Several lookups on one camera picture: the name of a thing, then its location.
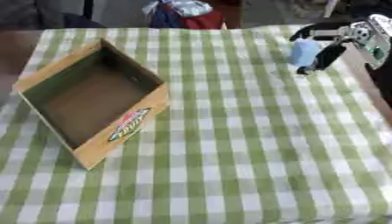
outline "box side wall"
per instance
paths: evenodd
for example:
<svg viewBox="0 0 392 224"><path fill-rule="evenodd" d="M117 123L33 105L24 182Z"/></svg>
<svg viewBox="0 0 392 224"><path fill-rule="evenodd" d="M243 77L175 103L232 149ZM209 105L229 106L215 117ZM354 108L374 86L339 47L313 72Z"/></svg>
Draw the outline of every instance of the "box side wall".
<svg viewBox="0 0 392 224"><path fill-rule="evenodd" d="M130 108L124 114L122 114L118 119L112 122L107 128L103 129L101 132L93 136L81 147L75 150L73 153L78 158L80 163L87 169L91 169L101 160L106 157L111 150L113 150L118 144L123 143L131 135L118 138L114 141L109 141L111 134L115 129L122 124L123 116L127 115L129 112L136 111L138 109L151 108L150 112L143 119L140 127L143 127L150 119L155 115L163 111L168 103L168 94L166 85L162 84L155 91L144 97L138 104Z"/></svg>

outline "checkered tablecloth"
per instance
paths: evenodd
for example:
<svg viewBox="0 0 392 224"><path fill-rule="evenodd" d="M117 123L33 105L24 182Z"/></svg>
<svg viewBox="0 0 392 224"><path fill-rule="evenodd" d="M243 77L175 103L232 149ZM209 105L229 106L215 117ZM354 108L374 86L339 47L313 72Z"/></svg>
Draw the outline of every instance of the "checkered tablecloth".
<svg viewBox="0 0 392 224"><path fill-rule="evenodd" d="M297 28L45 31L23 76L104 37L166 80L170 107L86 172L11 93L0 223L387 221L390 128L342 60L295 74Z"/></svg>

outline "cloth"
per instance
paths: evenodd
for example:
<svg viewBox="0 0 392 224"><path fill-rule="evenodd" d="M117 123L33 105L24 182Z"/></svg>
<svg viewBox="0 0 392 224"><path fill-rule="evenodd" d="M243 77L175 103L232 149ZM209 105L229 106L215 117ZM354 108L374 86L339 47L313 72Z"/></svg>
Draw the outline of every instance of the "cloth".
<svg viewBox="0 0 392 224"><path fill-rule="evenodd" d="M220 29L223 16L217 10L197 17L181 17L169 4L160 3L150 14L150 28Z"/></svg>
<svg viewBox="0 0 392 224"><path fill-rule="evenodd" d="M169 0L162 2L170 5L182 18L201 16L213 10L208 3L196 0Z"/></svg>
<svg viewBox="0 0 392 224"><path fill-rule="evenodd" d="M193 30L219 30L224 23L223 15L213 10L198 17L182 17L182 28Z"/></svg>
<svg viewBox="0 0 392 224"><path fill-rule="evenodd" d="M151 16L150 28L181 28L180 16L168 5L160 3Z"/></svg>
<svg viewBox="0 0 392 224"><path fill-rule="evenodd" d="M341 59L295 74L298 28L45 31L22 76L104 37L165 79L170 106L85 171L11 93L0 221L386 222L391 130Z"/></svg>

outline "blue block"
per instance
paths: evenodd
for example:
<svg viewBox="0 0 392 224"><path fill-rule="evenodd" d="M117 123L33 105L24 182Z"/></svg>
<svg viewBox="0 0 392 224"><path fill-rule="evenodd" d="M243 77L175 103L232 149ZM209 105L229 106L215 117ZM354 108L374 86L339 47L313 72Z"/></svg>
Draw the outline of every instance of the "blue block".
<svg viewBox="0 0 392 224"><path fill-rule="evenodd" d="M321 51L319 43L312 39L299 38L294 42L290 63L296 67L310 66Z"/></svg>

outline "wooden box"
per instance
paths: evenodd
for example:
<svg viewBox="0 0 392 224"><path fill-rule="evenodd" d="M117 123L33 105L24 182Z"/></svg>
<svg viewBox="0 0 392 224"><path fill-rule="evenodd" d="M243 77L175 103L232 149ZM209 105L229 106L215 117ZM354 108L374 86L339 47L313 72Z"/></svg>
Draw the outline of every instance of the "wooden box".
<svg viewBox="0 0 392 224"><path fill-rule="evenodd" d="M19 80L14 88L86 169L168 102L159 77L103 39Z"/></svg>

